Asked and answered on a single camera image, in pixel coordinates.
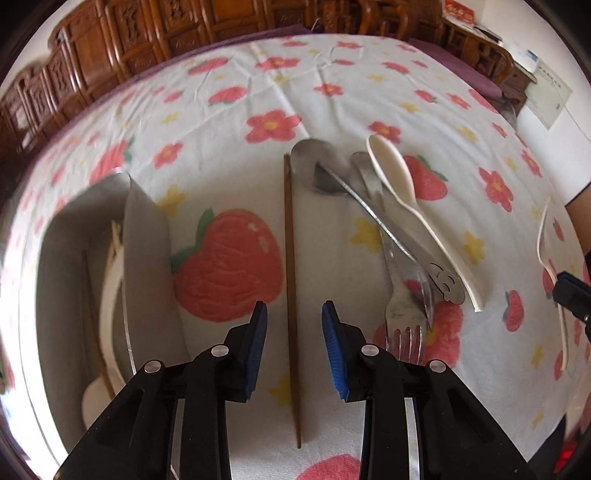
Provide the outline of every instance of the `white wall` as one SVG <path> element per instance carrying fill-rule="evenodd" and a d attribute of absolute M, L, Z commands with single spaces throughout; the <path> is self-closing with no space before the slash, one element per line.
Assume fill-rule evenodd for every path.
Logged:
<path fill-rule="evenodd" d="M 45 21 L 39 30 L 35 32 L 25 48 L 22 49 L 22 52 L 12 65 L 11 69 L 8 71 L 6 78 L 0 86 L 0 96 L 4 95 L 4 92 L 6 92 L 18 72 L 24 67 L 33 63 L 42 63 L 49 56 L 49 48 L 47 48 L 49 34 L 62 18 L 74 10 L 75 7 L 83 1 L 84 0 L 66 0 L 66 3 L 58 8 L 53 15 Z"/>
<path fill-rule="evenodd" d="M 523 0 L 486 1 L 481 23 L 503 41 L 517 42 L 542 58 L 573 89 L 566 104 L 574 120 L 591 137 L 591 86 L 557 33 Z M 591 181 L 591 143 L 563 110 L 546 130 L 525 107 L 517 130 L 567 203 Z"/>

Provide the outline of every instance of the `paper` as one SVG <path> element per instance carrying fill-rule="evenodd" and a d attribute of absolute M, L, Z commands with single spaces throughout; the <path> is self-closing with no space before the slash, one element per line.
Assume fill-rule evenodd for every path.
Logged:
<path fill-rule="evenodd" d="M 535 71 L 538 83 L 532 83 L 525 91 L 525 105 L 540 119 L 547 129 L 554 124 L 562 112 L 570 95 L 571 88 L 542 60 Z"/>

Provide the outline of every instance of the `yellow star print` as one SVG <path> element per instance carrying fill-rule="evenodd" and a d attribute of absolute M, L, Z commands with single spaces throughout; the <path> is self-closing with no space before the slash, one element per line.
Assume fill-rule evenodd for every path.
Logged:
<path fill-rule="evenodd" d="M 382 75 L 367 75 L 369 80 L 373 80 L 376 83 L 380 83 L 384 81 L 384 77 Z"/>
<path fill-rule="evenodd" d="M 276 77 L 273 78 L 273 81 L 275 83 L 285 83 L 285 82 L 289 82 L 291 80 L 290 77 L 286 77 L 284 75 L 277 75 Z"/>
<path fill-rule="evenodd" d="M 358 218 L 355 220 L 355 228 L 357 233 L 349 239 L 349 242 L 354 245 L 365 244 L 373 254 L 379 252 L 382 242 L 379 237 L 379 227 L 374 223 L 369 223 L 365 218 Z"/>
<path fill-rule="evenodd" d="M 162 123 L 164 125 L 170 124 L 170 123 L 174 122 L 177 118 L 178 118 L 178 112 L 169 113 L 167 116 L 165 116 L 162 119 Z"/>
<path fill-rule="evenodd" d="M 464 252 L 468 254 L 473 264 L 478 265 L 478 261 L 484 260 L 486 257 L 484 253 L 484 240 L 475 237 L 472 232 L 464 233 L 464 238 L 466 239 L 466 245 L 462 247 Z"/>
<path fill-rule="evenodd" d="M 166 190 L 166 196 L 160 199 L 157 205 L 162 209 L 166 215 L 173 217 L 177 214 L 178 204 L 187 198 L 186 193 L 179 193 L 176 184 L 172 184 Z"/>
<path fill-rule="evenodd" d="M 537 220 L 538 222 L 541 220 L 542 218 L 542 214 L 541 212 L 537 209 L 537 207 L 532 207 L 531 208 L 531 216 L 534 218 L 534 220 Z"/>
<path fill-rule="evenodd" d="M 517 165 L 515 165 L 515 162 L 513 161 L 513 159 L 511 157 L 507 157 L 505 159 L 505 163 L 507 164 L 507 166 L 513 170 L 513 171 L 517 171 Z"/>
<path fill-rule="evenodd" d="M 531 364 L 534 366 L 534 368 L 536 370 L 539 369 L 540 363 L 543 358 L 544 358 L 544 347 L 542 347 L 540 344 L 538 344 L 535 346 L 534 354 L 531 356 Z"/>
<path fill-rule="evenodd" d="M 535 416 L 533 421 L 531 422 L 531 428 L 535 430 L 535 428 L 540 424 L 540 422 L 544 419 L 544 409 L 541 408 L 538 410 L 538 414 Z"/>
<path fill-rule="evenodd" d="M 275 388 L 268 388 L 267 391 L 275 397 L 278 407 L 285 407 L 291 404 L 290 376 L 282 375 L 279 378 L 279 385 Z"/>
<path fill-rule="evenodd" d="M 462 134 L 462 136 L 471 143 L 475 143 L 478 141 L 478 137 L 476 136 L 476 134 L 468 127 L 459 128 L 457 131 L 459 131 Z"/>
<path fill-rule="evenodd" d="M 401 103 L 400 106 L 402 108 L 404 108 L 408 113 L 420 112 L 420 110 L 418 109 L 418 107 L 414 103 L 404 102 L 404 103 Z"/>

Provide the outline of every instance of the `metal screw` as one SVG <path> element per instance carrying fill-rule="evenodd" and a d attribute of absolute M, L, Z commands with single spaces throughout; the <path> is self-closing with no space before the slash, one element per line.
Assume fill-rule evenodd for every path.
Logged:
<path fill-rule="evenodd" d="M 212 348 L 213 356 L 226 356 L 230 349 L 226 345 L 216 345 Z"/>
<path fill-rule="evenodd" d="M 429 364 L 429 368 L 436 374 L 442 374 L 446 370 L 446 366 L 441 360 L 433 360 L 433 362 Z"/>
<path fill-rule="evenodd" d="M 379 348 L 368 343 L 361 347 L 361 353 L 366 356 L 376 356 L 379 353 Z"/>
<path fill-rule="evenodd" d="M 145 364 L 144 370 L 146 370 L 149 374 L 155 374 L 162 364 L 158 362 L 158 360 L 150 360 L 147 364 Z"/>

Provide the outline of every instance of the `purple cushion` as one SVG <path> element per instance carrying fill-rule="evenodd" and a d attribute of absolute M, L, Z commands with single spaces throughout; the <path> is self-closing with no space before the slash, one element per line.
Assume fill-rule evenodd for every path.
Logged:
<path fill-rule="evenodd" d="M 447 67 L 483 97 L 496 99 L 503 97 L 503 91 L 493 81 L 486 78 L 482 73 L 478 73 L 467 63 L 464 63 L 439 45 L 417 40 L 416 38 L 411 38 L 408 43 Z"/>

